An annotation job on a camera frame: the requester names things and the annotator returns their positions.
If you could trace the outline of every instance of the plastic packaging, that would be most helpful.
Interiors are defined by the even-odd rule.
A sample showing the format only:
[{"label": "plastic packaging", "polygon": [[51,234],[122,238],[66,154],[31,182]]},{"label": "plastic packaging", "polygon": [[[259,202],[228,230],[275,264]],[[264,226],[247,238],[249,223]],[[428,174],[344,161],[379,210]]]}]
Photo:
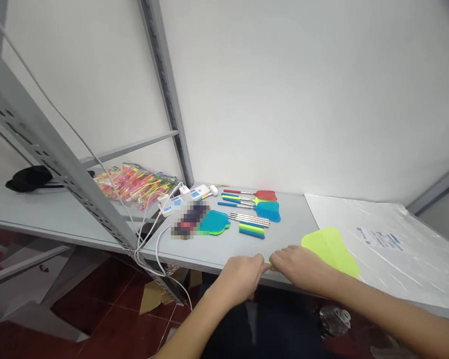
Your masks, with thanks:
[{"label": "plastic packaging", "polygon": [[[121,167],[109,169],[108,173],[125,205],[140,210],[145,210],[147,202],[150,205],[160,195],[169,192],[176,182],[176,177],[152,173],[137,164],[123,163]],[[94,180],[107,197],[118,200],[105,173]]]},{"label": "plastic packaging", "polygon": [[340,337],[351,328],[351,315],[335,306],[324,306],[319,310],[319,323],[324,337]]}]

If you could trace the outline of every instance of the black object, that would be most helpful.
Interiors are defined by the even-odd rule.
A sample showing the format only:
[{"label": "black object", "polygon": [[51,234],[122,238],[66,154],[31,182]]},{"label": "black object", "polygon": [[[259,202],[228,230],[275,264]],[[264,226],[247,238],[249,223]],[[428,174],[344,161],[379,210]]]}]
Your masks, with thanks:
[{"label": "black object", "polygon": [[[94,171],[88,171],[93,177]],[[32,166],[26,169],[20,170],[13,175],[13,178],[9,180],[5,187],[18,193],[32,192],[37,188],[63,188],[61,184],[49,184],[53,179],[53,175],[45,166]]]}]

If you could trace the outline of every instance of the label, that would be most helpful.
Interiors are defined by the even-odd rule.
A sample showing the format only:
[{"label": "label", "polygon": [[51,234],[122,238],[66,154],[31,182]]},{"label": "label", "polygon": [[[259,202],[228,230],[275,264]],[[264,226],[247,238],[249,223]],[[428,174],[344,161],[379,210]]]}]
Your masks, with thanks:
[{"label": "label", "polygon": [[392,233],[358,227],[357,230],[361,234],[361,237],[364,239],[366,244],[370,247],[404,252],[401,241],[398,240],[397,237]]}]

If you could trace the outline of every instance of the transparent plastic sheet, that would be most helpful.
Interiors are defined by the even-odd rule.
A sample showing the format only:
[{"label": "transparent plastic sheet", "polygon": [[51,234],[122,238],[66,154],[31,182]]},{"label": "transparent plastic sheet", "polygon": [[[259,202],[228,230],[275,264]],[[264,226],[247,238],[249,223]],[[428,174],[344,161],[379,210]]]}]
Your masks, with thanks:
[{"label": "transparent plastic sheet", "polygon": [[449,309],[449,242],[398,203],[305,195],[320,229],[335,227],[359,280],[398,298]]},{"label": "transparent plastic sheet", "polygon": [[[140,210],[145,210],[147,202],[150,205],[160,195],[168,193],[176,182],[176,177],[152,173],[137,164],[129,163],[109,169],[109,174],[125,205]],[[118,200],[113,184],[105,173],[94,180],[107,197]]]}]

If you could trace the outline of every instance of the charging cable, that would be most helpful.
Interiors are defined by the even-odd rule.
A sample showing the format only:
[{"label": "charging cable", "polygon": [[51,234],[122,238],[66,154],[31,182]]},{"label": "charging cable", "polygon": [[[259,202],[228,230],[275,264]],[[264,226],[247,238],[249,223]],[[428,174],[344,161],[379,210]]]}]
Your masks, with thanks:
[{"label": "charging cable", "polygon": [[[173,196],[173,194],[176,192],[176,190],[177,190],[178,188],[180,188],[181,186],[183,186],[183,182],[178,183],[177,186],[171,191],[170,196],[166,199],[165,203],[163,204],[163,208],[166,208],[166,205],[167,205],[168,201],[170,200],[170,198]],[[165,271],[165,269],[163,268],[163,266],[161,265],[160,259],[158,258],[158,245],[159,245],[159,243],[160,243],[160,239],[161,239],[163,233],[164,233],[168,228],[170,228],[171,224],[169,224],[166,228],[164,228],[164,229],[160,232],[160,234],[158,235],[158,237],[157,237],[157,239],[156,239],[156,247],[155,247],[156,262],[158,263],[158,266],[160,267],[160,269],[161,269],[162,272],[159,273],[159,272],[156,272],[156,271],[154,271],[154,270],[152,270],[152,269],[146,267],[146,265],[141,261],[141,258],[140,258],[140,250],[141,250],[141,249],[143,248],[143,246],[146,244],[146,241],[148,240],[148,237],[149,237],[149,236],[151,235],[151,233],[153,232],[153,228],[155,228],[155,225],[156,225],[156,223],[158,222],[158,219],[160,218],[160,215],[161,215],[161,211],[160,211],[160,212],[158,213],[158,215],[157,215],[157,217],[156,217],[156,219],[155,219],[155,222],[153,223],[153,225],[152,225],[150,231],[148,232],[147,236],[146,236],[143,240],[141,240],[141,232],[142,232],[143,227],[144,227],[144,225],[145,225],[146,211],[148,210],[148,203],[149,203],[149,201],[150,201],[150,198],[151,198],[155,193],[157,193],[157,192],[159,192],[159,190],[157,190],[157,191],[153,192],[151,195],[149,195],[149,196],[148,196],[148,199],[147,199],[147,201],[146,201],[145,214],[143,215],[143,221],[141,222],[140,231],[137,233],[137,234],[138,234],[138,242],[137,242],[136,250],[135,250],[135,252],[133,253],[133,258],[135,259],[136,264],[138,264],[141,268],[145,269],[146,271],[148,271],[148,272],[150,272],[150,273],[153,273],[154,275],[156,275],[156,276],[158,276],[158,277],[168,277],[168,278],[170,278],[171,280],[173,280],[173,281],[175,281],[176,283],[178,283],[178,285],[185,291],[186,296],[188,297],[188,302],[190,303],[190,309],[193,310],[193,305],[192,305],[192,303],[191,303],[190,294],[188,293],[188,291],[186,290],[186,288],[185,288],[185,287],[184,287],[178,280],[176,280],[175,278],[166,275],[166,271]]]},{"label": "charging cable", "polygon": [[[10,45],[10,47],[12,48],[12,50],[14,51],[15,55],[18,57],[18,59],[20,60],[20,62],[22,63],[22,65],[24,66],[25,70],[27,70],[27,72],[29,73],[31,79],[33,80],[33,82],[35,83],[35,85],[38,87],[38,89],[40,90],[40,92],[42,93],[42,95],[45,97],[45,99],[49,102],[49,104],[53,107],[53,109],[60,115],[60,117],[67,123],[67,125],[72,129],[72,131],[75,133],[75,135],[80,139],[80,141],[84,144],[84,146],[86,147],[86,149],[90,152],[90,154],[93,156],[93,158],[99,163],[100,167],[103,169],[103,171],[106,173],[108,179],[110,180],[110,183],[113,187],[113,191],[115,192],[115,195],[118,197],[118,199],[120,200],[120,203],[122,204],[122,206],[124,207],[127,215],[130,217],[131,223],[133,224],[133,230],[137,231],[137,228],[135,227],[135,222],[133,221],[133,217],[131,216],[130,212],[128,211],[127,206],[125,206],[125,203],[123,202],[120,194],[118,193],[118,191],[116,190],[116,186],[115,183],[113,182],[110,174],[108,173],[108,171],[106,170],[105,166],[103,165],[103,163],[100,161],[100,159],[95,155],[95,153],[92,151],[92,149],[87,145],[87,143],[85,142],[85,140],[80,136],[80,134],[75,130],[75,128],[72,126],[72,124],[67,120],[67,118],[60,112],[60,110],[55,106],[55,104],[52,102],[52,100],[49,98],[49,96],[46,94],[45,90],[40,86],[40,84],[38,83],[37,79],[35,78],[34,74],[32,73],[31,69],[28,67],[28,65],[26,64],[25,60],[23,59],[23,57],[20,55],[20,52],[17,50],[17,48],[15,47],[14,43],[12,42],[12,40],[10,39],[10,37],[8,36],[7,32],[5,31],[4,27],[2,26],[2,24],[0,23],[0,33],[2,34],[2,36],[7,40],[8,44]],[[180,186],[182,186],[183,183],[179,183],[171,192],[170,197],[168,199],[171,198],[171,195],[176,191],[176,189],[178,189]],[[147,268],[143,263],[140,262],[140,256],[138,255],[139,250],[143,247],[143,245],[146,243],[146,240],[148,239],[150,233],[152,232],[153,228],[155,227],[155,224],[158,221],[158,218],[160,217],[161,212],[158,214],[158,216],[155,219],[155,223],[153,223],[153,226],[150,230],[150,233],[148,233],[148,235],[146,236],[145,240],[143,240],[143,242],[140,244],[140,239],[141,239],[141,231],[143,229],[143,225],[145,223],[145,219],[146,219],[146,210],[148,209],[148,201],[146,204],[146,208],[145,208],[145,214],[143,215],[143,222],[140,228],[140,232],[138,235],[138,245],[137,245],[137,250],[134,253],[134,259],[136,261],[136,263],[143,269],[145,269],[146,271],[153,273],[159,277],[167,277],[165,270],[163,269],[163,266],[160,263],[160,260],[158,259],[158,243],[159,240],[161,238],[161,236],[163,235],[163,233],[165,232],[165,230],[167,230],[170,226],[166,227],[164,230],[161,231],[161,233],[159,234],[158,238],[157,238],[157,242],[156,242],[156,260],[158,262],[158,265],[160,267],[160,269],[163,271],[163,273],[158,273],[153,271],[150,268]],[[191,304],[191,299],[190,299],[190,294],[188,293],[188,291],[184,288],[184,286],[177,281],[175,278],[169,277],[170,279],[174,280],[176,283],[178,283],[180,285],[180,287],[186,292],[186,295],[188,297],[188,300],[190,302],[190,308],[191,310],[193,310],[193,306]]]}]

